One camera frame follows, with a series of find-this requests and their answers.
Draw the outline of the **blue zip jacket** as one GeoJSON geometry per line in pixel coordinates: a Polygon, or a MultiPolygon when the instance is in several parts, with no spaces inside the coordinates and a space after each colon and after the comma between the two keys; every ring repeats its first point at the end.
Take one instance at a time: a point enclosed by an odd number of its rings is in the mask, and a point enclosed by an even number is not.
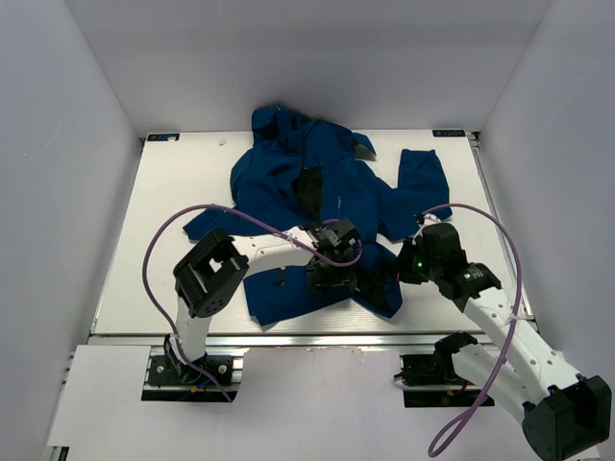
{"type": "Polygon", "coordinates": [[[231,172],[235,208],[280,231],[347,218],[360,234],[362,256],[355,289],[313,289],[307,269],[297,266],[245,279],[250,315],[268,326],[353,299],[394,317],[403,304],[395,255],[377,237],[399,241],[414,234],[415,215],[433,206],[439,219],[451,216],[445,206],[450,188],[436,153],[402,150],[398,181],[391,187],[358,157],[361,148],[375,151],[361,133],[281,106],[256,109],[251,127],[253,146],[231,172]]]}

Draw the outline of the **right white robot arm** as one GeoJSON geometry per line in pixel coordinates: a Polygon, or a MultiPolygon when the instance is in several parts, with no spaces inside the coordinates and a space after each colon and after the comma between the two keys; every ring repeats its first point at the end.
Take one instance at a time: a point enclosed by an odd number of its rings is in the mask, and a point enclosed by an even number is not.
{"type": "Polygon", "coordinates": [[[397,373],[403,384],[478,386],[521,426],[542,460],[566,460],[608,439],[608,384],[600,376],[584,376],[514,311],[499,279],[485,265],[468,261],[453,225],[427,224],[406,239],[398,278],[434,283],[499,349],[493,356],[470,333],[452,333],[435,343],[432,355],[397,373]]]}

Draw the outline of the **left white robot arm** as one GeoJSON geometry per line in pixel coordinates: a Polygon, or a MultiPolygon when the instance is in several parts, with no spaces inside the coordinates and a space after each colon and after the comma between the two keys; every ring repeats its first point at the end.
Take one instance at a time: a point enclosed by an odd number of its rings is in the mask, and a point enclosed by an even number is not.
{"type": "Polygon", "coordinates": [[[274,324],[347,297],[357,284],[360,251],[348,219],[258,236],[211,230],[173,270],[177,330],[164,345],[170,372],[183,383],[201,376],[211,319],[238,288],[253,317],[274,324]]]}

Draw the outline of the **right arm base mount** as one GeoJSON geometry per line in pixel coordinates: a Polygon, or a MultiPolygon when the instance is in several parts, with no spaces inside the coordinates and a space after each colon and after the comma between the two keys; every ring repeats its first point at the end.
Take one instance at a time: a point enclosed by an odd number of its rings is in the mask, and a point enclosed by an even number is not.
{"type": "Polygon", "coordinates": [[[495,350],[485,334],[447,331],[439,334],[411,334],[399,349],[400,368],[393,382],[403,392],[406,409],[467,409],[480,388],[453,372],[449,353],[453,346],[482,345],[495,350]]]}

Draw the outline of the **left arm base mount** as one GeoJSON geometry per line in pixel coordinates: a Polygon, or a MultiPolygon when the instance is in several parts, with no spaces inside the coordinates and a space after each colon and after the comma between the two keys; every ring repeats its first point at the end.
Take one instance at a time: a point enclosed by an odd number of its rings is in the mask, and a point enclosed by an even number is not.
{"type": "Polygon", "coordinates": [[[142,401],[230,403],[234,401],[242,373],[242,359],[230,354],[209,354],[199,364],[224,389],[226,398],[210,377],[183,366],[180,371],[161,349],[148,358],[141,391],[142,401]]]}

